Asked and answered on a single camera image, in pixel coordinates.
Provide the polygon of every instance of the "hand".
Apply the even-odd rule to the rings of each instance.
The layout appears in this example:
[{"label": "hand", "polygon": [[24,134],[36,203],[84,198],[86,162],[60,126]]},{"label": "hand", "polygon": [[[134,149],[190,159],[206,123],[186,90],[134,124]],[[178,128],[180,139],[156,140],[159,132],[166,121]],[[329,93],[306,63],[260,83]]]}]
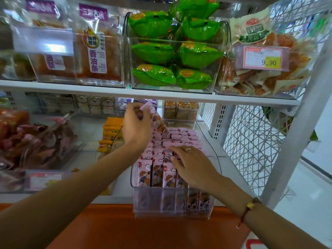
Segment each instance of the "hand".
[{"label": "hand", "polygon": [[183,165],[175,156],[172,156],[171,160],[188,185],[212,193],[214,183],[218,182],[222,176],[202,151],[190,146],[171,146],[170,149],[180,156]]},{"label": "hand", "polygon": [[143,150],[151,139],[152,127],[150,122],[150,108],[139,109],[143,103],[135,102],[127,105],[123,119],[122,134],[126,144],[132,144]]}]

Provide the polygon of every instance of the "bracelet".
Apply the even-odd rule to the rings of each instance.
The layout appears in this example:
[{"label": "bracelet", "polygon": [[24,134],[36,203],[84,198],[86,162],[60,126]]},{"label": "bracelet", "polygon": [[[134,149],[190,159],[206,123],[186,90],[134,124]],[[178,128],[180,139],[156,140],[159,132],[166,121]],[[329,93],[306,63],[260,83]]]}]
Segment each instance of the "bracelet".
[{"label": "bracelet", "polygon": [[255,206],[255,203],[262,203],[262,201],[259,200],[258,197],[254,197],[251,202],[247,203],[246,210],[244,211],[241,220],[239,224],[236,226],[236,228],[240,228],[240,224],[243,223],[245,216],[247,215],[248,211],[252,210],[253,207]]}]

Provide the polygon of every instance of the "orange shelf base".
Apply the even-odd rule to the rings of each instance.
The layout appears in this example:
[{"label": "orange shelf base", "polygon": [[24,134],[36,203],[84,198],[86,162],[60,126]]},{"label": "orange shelf base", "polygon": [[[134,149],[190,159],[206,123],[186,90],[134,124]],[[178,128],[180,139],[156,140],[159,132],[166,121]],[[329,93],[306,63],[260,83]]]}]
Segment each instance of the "orange shelf base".
[{"label": "orange shelf base", "polygon": [[[8,206],[0,204],[0,210]],[[48,249],[239,249],[249,229],[244,224],[237,229],[238,222],[226,207],[214,207],[209,220],[192,220],[135,219],[132,205],[89,205]]]}]

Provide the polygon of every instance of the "yellow price sticker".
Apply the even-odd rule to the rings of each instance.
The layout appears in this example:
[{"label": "yellow price sticker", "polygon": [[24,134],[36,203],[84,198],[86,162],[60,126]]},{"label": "yellow price sticker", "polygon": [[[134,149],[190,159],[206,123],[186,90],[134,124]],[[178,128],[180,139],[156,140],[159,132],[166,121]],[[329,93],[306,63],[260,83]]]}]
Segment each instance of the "yellow price sticker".
[{"label": "yellow price sticker", "polygon": [[265,67],[269,69],[280,69],[281,57],[265,57]]}]

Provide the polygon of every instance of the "forearm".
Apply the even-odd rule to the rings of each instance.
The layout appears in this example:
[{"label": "forearm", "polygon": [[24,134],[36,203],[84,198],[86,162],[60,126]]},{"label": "forearm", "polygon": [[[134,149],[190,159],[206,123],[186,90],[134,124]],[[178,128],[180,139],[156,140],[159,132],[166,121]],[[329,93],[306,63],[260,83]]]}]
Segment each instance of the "forearm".
[{"label": "forearm", "polygon": [[0,213],[2,248],[45,248],[141,153],[141,148],[125,144],[93,166],[4,210]]},{"label": "forearm", "polygon": [[[247,203],[253,199],[228,178],[220,177],[218,182],[214,183],[211,191],[212,195],[239,218],[245,212]],[[326,248],[297,226],[260,203],[255,204],[255,207],[247,212],[244,223],[269,249]]]}]

